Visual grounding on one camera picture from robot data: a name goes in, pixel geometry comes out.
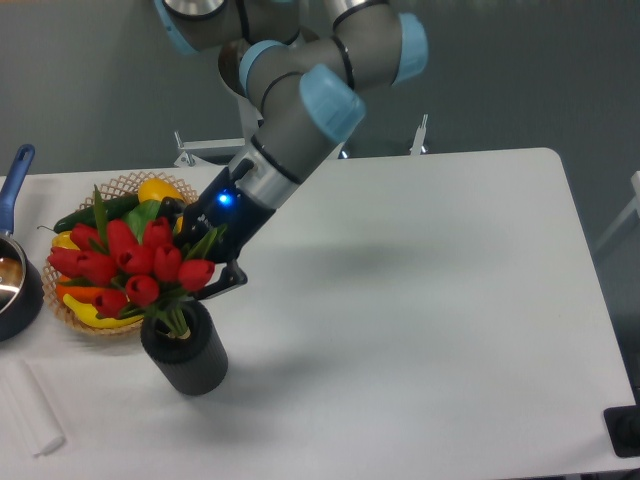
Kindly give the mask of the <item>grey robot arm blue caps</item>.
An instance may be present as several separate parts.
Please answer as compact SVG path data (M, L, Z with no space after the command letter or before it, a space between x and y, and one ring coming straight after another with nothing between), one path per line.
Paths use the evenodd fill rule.
M302 38L295 1L159 1L158 17L176 48L195 54L245 42L232 83L262 124L198 200L179 241L219 237L207 259L219 279L196 291L211 298L246 283L242 247L365 116L361 92L420 75L428 40L420 20L386 1L329 1L329 37Z

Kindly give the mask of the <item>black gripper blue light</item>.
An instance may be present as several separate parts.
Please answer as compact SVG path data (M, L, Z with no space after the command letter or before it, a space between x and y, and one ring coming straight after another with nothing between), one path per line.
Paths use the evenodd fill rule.
M248 283L248 276L236 259L242 247L275 214L273 209L259 205L236 185L253 167L254 162L249 159L242 159L233 169L225 167L198 200L188 206L184 200L174 197L165 197L160 202L159 219L175 225L183 216L182 229L177 234L179 247L193 247L210 230L224 229L205 258L227 263L215 282L192 295L195 300L212 299Z

